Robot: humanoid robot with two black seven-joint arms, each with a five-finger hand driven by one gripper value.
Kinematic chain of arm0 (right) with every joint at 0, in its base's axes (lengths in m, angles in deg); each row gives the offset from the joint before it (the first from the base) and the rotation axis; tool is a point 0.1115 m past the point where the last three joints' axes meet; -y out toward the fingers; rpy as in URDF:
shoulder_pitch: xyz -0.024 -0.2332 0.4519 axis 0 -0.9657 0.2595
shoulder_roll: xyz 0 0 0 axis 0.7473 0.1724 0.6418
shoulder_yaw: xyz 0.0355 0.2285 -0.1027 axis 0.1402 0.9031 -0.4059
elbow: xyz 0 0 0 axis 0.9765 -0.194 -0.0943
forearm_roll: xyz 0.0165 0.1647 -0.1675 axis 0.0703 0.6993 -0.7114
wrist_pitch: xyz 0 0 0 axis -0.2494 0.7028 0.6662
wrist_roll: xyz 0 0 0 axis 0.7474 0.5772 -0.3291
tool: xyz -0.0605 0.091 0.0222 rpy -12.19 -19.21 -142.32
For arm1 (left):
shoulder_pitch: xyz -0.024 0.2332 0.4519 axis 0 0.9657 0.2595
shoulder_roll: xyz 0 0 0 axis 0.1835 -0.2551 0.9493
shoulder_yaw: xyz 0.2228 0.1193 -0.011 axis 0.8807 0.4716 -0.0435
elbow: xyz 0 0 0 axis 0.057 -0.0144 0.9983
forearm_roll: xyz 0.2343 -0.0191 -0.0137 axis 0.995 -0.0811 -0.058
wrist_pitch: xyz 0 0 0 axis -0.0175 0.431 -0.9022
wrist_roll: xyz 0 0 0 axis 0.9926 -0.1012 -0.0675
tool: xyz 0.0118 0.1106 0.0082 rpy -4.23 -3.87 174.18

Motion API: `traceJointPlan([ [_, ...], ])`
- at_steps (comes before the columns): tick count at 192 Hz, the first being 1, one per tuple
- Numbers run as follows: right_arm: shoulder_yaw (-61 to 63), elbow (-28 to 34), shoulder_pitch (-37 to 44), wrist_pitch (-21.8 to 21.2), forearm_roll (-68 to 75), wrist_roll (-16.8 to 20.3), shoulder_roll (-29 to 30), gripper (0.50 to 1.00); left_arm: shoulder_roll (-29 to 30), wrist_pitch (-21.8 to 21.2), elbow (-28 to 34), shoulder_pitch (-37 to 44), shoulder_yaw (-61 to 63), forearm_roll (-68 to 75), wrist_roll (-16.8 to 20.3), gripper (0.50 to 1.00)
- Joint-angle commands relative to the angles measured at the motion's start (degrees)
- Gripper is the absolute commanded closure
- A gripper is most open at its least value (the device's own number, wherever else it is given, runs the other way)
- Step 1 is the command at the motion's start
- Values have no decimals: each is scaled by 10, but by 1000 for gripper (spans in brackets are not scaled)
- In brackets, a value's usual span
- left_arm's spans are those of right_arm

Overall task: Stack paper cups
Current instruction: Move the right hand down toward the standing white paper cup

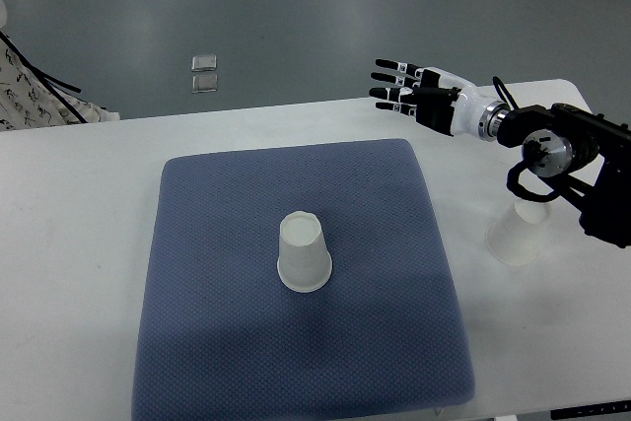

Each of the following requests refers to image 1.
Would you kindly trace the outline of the white robotic hand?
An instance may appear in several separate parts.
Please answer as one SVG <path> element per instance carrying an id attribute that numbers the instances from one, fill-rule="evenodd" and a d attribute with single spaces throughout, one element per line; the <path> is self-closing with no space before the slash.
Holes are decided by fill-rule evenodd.
<path id="1" fill-rule="evenodd" d="M 502 119 L 510 111 L 506 103 L 482 95 L 473 83 L 444 70 L 381 58 L 375 64 L 406 75 L 371 74 L 373 80 L 397 87 L 371 88 L 369 95 L 384 101 L 376 102 L 376 108 L 415 116 L 420 125 L 444 135 L 467 133 L 477 138 L 495 138 Z M 414 102 L 414 97 L 416 106 L 388 103 Z"/>

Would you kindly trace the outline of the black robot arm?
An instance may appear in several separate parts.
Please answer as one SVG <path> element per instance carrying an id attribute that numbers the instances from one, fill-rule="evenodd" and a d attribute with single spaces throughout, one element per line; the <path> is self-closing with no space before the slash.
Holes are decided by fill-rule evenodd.
<path id="1" fill-rule="evenodd" d="M 447 136 L 470 134 L 506 148 L 521 160 L 506 185 L 518 198 L 547 203 L 564 198 L 580 213 L 584 233 L 626 248 L 630 233 L 630 129 L 601 114 L 557 103 L 520 106 L 504 83 L 493 80 L 496 98 L 452 73 L 409 62 L 376 60 L 369 94 L 376 107 L 410 116 Z"/>

